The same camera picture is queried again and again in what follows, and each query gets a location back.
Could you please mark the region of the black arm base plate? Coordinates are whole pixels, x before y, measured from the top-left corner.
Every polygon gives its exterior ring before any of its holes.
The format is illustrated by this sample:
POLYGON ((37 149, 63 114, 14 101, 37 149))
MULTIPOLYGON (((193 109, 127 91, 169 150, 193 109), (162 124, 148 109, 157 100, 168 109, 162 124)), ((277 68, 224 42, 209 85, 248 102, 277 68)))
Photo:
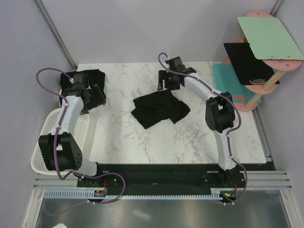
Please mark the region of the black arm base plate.
POLYGON ((243 188, 243 169, 233 165, 224 171, 217 164, 98 164, 97 175, 108 172, 120 174, 129 187, 157 184, 195 186, 203 188, 243 188))

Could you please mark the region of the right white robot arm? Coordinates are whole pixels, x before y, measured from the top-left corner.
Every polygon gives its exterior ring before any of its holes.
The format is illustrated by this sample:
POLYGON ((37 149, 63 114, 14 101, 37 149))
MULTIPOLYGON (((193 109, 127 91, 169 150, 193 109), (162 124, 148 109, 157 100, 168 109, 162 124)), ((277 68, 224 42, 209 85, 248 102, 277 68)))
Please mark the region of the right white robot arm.
POLYGON ((236 162, 232 155, 231 132, 240 128, 240 113, 233 104, 229 92, 221 92, 201 79, 198 74, 191 73, 187 76, 177 75, 166 70, 158 72, 158 91, 179 90, 181 86, 194 92, 206 105, 205 121, 214 133, 217 150, 218 165, 224 170, 218 174, 218 183, 223 187, 230 186, 235 181, 234 174, 229 171, 235 168, 236 162))

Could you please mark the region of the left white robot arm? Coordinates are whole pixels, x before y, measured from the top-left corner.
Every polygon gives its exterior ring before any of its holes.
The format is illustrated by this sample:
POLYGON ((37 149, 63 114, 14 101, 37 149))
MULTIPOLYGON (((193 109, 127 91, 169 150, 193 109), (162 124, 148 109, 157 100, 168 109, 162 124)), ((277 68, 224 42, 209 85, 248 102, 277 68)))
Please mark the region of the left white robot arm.
POLYGON ((70 174, 88 177, 94 187, 104 182, 104 175, 97 171, 97 163, 83 158, 82 151, 74 139, 74 129, 80 114, 106 103, 98 85, 89 89, 73 87, 60 97, 62 106, 55 126, 38 139, 38 145, 47 170, 55 171, 60 180, 70 174))

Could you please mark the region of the black printed t shirt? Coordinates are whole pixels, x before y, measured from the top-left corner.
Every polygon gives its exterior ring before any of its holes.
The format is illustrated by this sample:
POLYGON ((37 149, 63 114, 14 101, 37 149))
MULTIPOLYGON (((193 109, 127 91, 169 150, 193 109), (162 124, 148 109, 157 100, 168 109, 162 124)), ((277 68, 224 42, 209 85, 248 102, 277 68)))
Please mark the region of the black printed t shirt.
POLYGON ((177 99, 169 90, 144 95, 133 102, 135 109, 131 114, 144 129, 167 119, 177 123, 190 112, 188 105, 177 99))

